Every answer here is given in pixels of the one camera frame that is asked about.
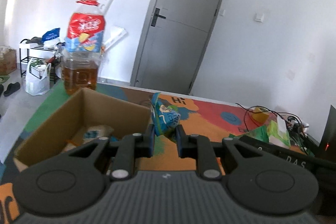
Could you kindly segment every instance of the metal screw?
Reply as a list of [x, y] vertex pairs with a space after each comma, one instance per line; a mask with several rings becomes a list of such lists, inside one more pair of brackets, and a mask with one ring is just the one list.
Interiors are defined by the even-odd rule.
[[220, 172], [215, 170], [215, 169], [209, 169], [204, 171], [203, 176], [208, 178], [208, 179], [215, 179], [220, 176]]
[[116, 179], [124, 179], [126, 177], [128, 177], [128, 172], [126, 170], [123, 169], [118, 169], [118, 170], [114, 170], [112, 172], [112, 177], [116, 178]]

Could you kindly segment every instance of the door handle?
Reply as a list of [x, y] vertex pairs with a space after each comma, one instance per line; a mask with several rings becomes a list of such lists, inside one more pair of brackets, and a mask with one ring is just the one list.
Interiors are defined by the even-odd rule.
[[156, 26], [156, 22], [158, 20], [158, 17], [166, 19], [166, 17], [164, 17], [163, 15], [160, 15], [160, 9], [159, 8], [155, 8], [155, 13], [154, 13], [152, 24], [151, 24], [152, 27]]

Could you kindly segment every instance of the cardboard box on floor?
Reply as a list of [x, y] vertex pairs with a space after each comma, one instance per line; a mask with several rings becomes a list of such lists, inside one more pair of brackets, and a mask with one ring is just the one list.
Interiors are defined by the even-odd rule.
[[101, 124], [114, 129], [121, 139], [133, 133], [145, 133], [151, 121], [151, 110], [90, 89], [80, 89], [54, 112], [15, 151], [14, 162], [19, 171], [58, 155], [66, 140], [83, 135], [91, 126]]
[[5, 54], [0, 54], [0, 75], [8, 75], [16, 70], [16, 50], [10, 49]]

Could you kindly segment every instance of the yellow object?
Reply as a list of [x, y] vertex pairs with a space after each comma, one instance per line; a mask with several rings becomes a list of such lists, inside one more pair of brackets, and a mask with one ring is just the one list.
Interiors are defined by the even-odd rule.
[[81, 35], [79, 36], [78, 40], [79, 40], [80, 43], [82, 43], [82, 42], [84, 42], [86, 39], [88, 39], [89, 36], [90, 36], [90, 35], [87, 34], [87, 33], [81, 33]]
[[264, 111], [264, 109], [260, 109], [259, 107], [256, 107], [253, 110], [254, 113], [252, 114], [252, 118], [261, 124], [265, 123], [269, 116], [268, 112], [262, 112], [262, 111]]
[[93, 51], [95, 49], [95, 44], [90, 46], [83, 46], [83, 48], [86, 49], [87, 51]]

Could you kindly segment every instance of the door frame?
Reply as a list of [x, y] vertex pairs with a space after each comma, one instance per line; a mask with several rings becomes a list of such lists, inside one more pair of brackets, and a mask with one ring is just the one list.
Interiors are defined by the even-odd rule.
[[[188, 93], [191, 92], [191, 89], [192, 89], [192, 87], [194, 85], [197, 73], [198, 73], [198, 71], [200, 69], [200, 66], [201, 66], [201, 63], [203, 61], [203, 57], [204, 57], [206, 48], [208, 46], [208, 43], [210, 41], [213, 28], [214, 28], [216, 20], [218, 18], [218, 13], [219, 13], [219, 9], [221, 7], [222, 1], [223, 0], [219, 0], [219, 2], [217, 4], [216, 14], [213, 17], [213, 20], [212, 20], [212, 23], [211, 23], [211, 27], [210, 27], [210, 31], [209, 31], [209, 34], [208, 34], [207, 39], [205, 41], [204, 47], [202, 49], [201, 57], [200, 57], [200, 59], [199, 59], [199, 61], [197, 63], [197, 66], [196, 66], [196, 69], [195, 69], [195, 72], [194, 72], [194, 76], [192, 78], [192, 82], [191, 82], [191, 84], [189, 86], [189, 89], [188, 89]], [[139, 46], [138, 46], [138, 49], [137, 49], [137, 52], [136, 52], [136, 56], [135, 56], [135, 61], [134, 61], [134, 66], [133, 66], [133, 70], [132, 70], [132, 76], [131, 76], [130, 86], [135, 86], [136, 81], [137, 81], [137, 76], [139, 74], [139, 68], [140, 68], [140, 62], [141, 62], [141, 58], [142, 58], [145, 42], [147, 40], [147, 35], [148, 35], [149, 29], [151, 27], [152, 17], [154, 16], [154, 11], [155, 11], [155, 8], [156, 8], [156, 4], [157, 4], [157, 0], [151, 0], [150, 3], [149, 3], [149, 6], [148, 6], [146, 18], [145, 18], [145, 21], [144, 21], [144, 24], [143, 24], [142, 33], [141, 33], [140, 40], [139, 40]]]

